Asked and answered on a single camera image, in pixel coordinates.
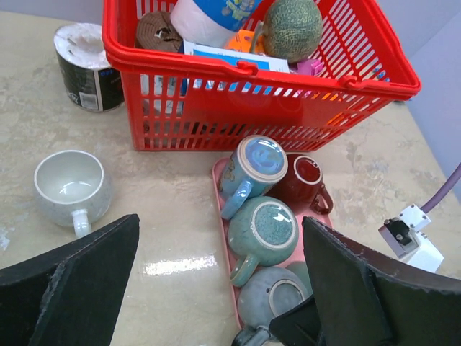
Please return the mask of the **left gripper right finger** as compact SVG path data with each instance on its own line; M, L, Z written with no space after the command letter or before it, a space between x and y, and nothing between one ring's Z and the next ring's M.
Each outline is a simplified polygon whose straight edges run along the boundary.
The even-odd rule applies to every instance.
M302 226L313 296L271 321L283 345L460 344L460 280L399 262L313 217Z

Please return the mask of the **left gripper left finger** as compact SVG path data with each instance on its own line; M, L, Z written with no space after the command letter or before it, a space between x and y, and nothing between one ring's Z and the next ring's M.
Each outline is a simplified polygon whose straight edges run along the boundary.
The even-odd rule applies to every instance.
M109 345L139 234L126 215L1 269L1 344Z

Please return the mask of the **white speckled mug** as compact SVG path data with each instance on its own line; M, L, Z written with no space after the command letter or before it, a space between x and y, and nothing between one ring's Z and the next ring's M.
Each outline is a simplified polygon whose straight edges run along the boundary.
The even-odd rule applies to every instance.
M91 225L104 216L112 202L109 172L86 151L49 155L37 165L33 182L40 211L53 223L73 228L78 238L91 233Z

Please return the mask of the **small green mug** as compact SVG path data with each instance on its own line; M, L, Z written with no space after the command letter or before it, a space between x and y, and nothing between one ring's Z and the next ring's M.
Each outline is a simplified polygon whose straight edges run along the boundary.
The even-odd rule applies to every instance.
M306 262L303 261L294 261L286 266L286 269L293 272L295 275L299 277L302 281L303 285L305 286L309 295L313 294L313 289L310 281L310 275L308 272L308 267Z

